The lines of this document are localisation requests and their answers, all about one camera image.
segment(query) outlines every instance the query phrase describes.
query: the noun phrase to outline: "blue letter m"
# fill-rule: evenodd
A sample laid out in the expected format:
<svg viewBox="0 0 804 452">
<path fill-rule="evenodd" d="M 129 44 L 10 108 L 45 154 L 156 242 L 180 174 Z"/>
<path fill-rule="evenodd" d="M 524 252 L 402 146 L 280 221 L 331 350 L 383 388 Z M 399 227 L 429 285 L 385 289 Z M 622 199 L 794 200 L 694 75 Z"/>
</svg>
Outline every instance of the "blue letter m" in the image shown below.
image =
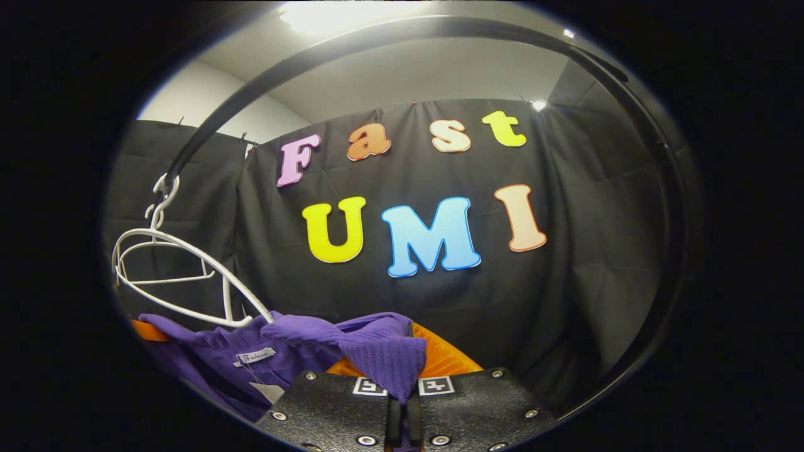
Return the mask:
<svg viewBox="0 0 804 452">
<path fill-rule="evenodd" d="M 480 255 L 472 247 L 466 219 L 469 206 L 467 198 L 444 199 L 438 204 L 431 228 L 421 222 L 410 206 L 397 206 L 383 212 L 380 217 L 391 228 L 394 253 L 394 264 L 388 267 L 388 274 L 392 277 L 416 274 L 418 267 L 411 262 L 408 247 L 429 272 L 436 268 L 441 244 L 446 248 L 446 256 L 441 261 L 444 269 L 459 270 L 480 265 Z"/>
</svg>

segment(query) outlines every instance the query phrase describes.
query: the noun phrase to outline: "ceiling light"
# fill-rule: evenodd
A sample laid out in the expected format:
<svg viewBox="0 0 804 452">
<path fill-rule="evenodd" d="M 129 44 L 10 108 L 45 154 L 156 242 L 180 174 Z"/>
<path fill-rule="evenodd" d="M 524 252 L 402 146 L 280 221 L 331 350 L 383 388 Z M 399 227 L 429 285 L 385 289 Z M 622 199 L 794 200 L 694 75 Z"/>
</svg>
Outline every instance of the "ceiling light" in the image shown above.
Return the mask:
<svg viewBox="0 0 804 452">
<path fill-rule="evenodd" d="M 426 2 L 288 2 L 279 18 L 294 31 L 331 33 L 408 15 Z"/>
</svg>

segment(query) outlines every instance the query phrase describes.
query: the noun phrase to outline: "yellow letter u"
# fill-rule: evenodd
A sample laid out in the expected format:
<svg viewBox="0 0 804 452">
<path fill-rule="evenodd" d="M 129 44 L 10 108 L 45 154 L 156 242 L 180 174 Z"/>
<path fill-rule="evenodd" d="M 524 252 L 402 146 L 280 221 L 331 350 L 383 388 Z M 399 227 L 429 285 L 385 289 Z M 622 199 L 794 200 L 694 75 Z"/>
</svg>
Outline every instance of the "yellow letter u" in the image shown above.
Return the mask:
<svg viewBox="0 0 804 452">
<path fill-rule="evenodd" d="M 313 204 L 301 211 L 307 219 L 307 241 L 310 251 L 320 261 L 328 264 L 346 262 L 355 258 L 363 249 L 363 220 L 360 209 L 366 205 L 362 196 L 346 198 L 338 203 L 347 218 L 347 242 L 340 246 L 330 243 L 330 234 L 326 227 L 326 216 L 332 212 L 329 204 Z"/>
</svg>

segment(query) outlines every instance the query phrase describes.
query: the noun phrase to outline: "hanger hook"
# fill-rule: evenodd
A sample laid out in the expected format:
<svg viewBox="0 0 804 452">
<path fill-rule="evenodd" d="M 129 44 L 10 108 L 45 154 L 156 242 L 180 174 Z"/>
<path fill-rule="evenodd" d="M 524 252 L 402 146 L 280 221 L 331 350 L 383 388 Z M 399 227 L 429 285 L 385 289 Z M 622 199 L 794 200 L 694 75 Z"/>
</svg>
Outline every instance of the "hanger hook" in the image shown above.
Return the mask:
<svg viewBox="0 0 804 452">
<path fill-rule="evenodd" d="M 162 177 L 156 181 L 153 189 L 154 193 L 165 189 L 165 177 L 167 177 L 167 173 L 162 175 Z M 164 196 L 164 200 L 156 207 L 154 207 L 153 204 L 148 206 L 148 209 L 146 210 L 146 220 L 153 211 L 153 216 L 151 217 L 151 229 L 159 229 L 162 226 L 162 222 L 165 219 L 164 210 L 170 205 L 170 203 L 173 202 L 173 198 L 176 197 L 176 193 L 178 193 L 178 183 L 178 176 L 176 176 L 176 179 L 173 181 L 173 186 L 170 188 L 170 191 L 167 193 L 167 195 Z"/>
</svg>

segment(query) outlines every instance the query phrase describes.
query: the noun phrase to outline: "purple sweater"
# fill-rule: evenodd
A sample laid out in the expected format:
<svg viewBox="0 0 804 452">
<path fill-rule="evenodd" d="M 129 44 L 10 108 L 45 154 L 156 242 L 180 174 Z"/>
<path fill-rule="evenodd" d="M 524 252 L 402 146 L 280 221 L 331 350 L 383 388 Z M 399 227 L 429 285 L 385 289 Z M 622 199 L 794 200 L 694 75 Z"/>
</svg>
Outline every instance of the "purple sweater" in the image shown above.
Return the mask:
<svg viewBox="0 0 804 452">
<path fill-rule="evenodd" d="M 250 421 L 270 402 L 251 383 L 287 389 L 305 370 L 324 372 L 346 356 L 368 378 L 404 403 L 425 366 L 427 341 L 407 336 L 411 322 L 380 313 L 333 325 L 320 318 L 271 313 L 234 331 L 221 327 L 193 332 L 155 314 L 141 322 L 154 325 L 173 343 L 150 343 L 152 351 L 177 377 Z"/>
</svg>

